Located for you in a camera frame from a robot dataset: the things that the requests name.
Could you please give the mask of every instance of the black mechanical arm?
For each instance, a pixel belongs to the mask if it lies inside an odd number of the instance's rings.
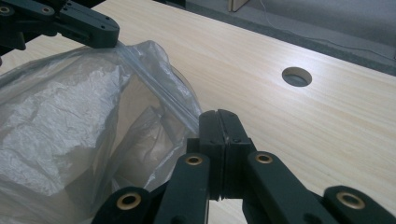
[[[257,151],[239,118],[208,111],[200,136],[189,139],[171,179],[148,192],[129,187],[113,193],[92,224],[207,223],[208,200],[243,199],[247,223],[396,223],[364,193],[338,186],[320,197],[274,154]]]
[[[9,50],[26,49],[28,33],[60,33],[92,48],[113,48],[119,32],[114,20],[73,1],[0,0],[0,47]]]

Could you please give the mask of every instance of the plastic bag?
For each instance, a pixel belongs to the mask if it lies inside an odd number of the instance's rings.
[[[76,49],[0,76],[0,223],[79,223],[117,189],[157,188],[200,113],[152,41]]]

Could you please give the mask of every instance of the clear plastic bag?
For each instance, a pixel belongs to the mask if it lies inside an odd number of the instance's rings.
[[[165,182],[201,109],[148,41],[0,76],[0,223],[79,223],[111,192]]]

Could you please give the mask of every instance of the wooden table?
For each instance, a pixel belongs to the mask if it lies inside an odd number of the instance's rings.
[[[204,111],[236,113],[257,149],[275,153],[308,189],[350,186],[396,214],[396,77],[149,0],[96,10],[118,22],[124,44],[158,42]],[[3,56],[0,74],[76,47],[41,36]],[[311,74],[309,86],[283,80],[293,66]],[[244,223],[240,204],[211,203],[209,223]]]

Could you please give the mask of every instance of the metal screw hole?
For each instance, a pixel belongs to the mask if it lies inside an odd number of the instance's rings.
[[[142,202],[142,197],[136,193],[126,193],[117,200],[117,207],[120,210],[130,210],[136,208]]]
[[[273,162],[273,159],[271,156],[267,155],[267,154],[259,154],[256,156],[256,161],[263,163],[263,164],[268,164]]]
[[[50,9],[47,8],[47,7],[43,7],[42,11],[43,11],[44,13],[49,13],[49,12],[50,12]]]
[[[366,206],[360,197],[352,193],[342,191],[338,192],[336,197],[340,203],[352,209],[363,209]]]
[[[186,159],[186,163],[189,165],[198,165],[202,163],[202,158],[197,156],[191,156]]]
[[[8,13],[9,12],[9,8],[8,7],[0,7],[0,12]]]

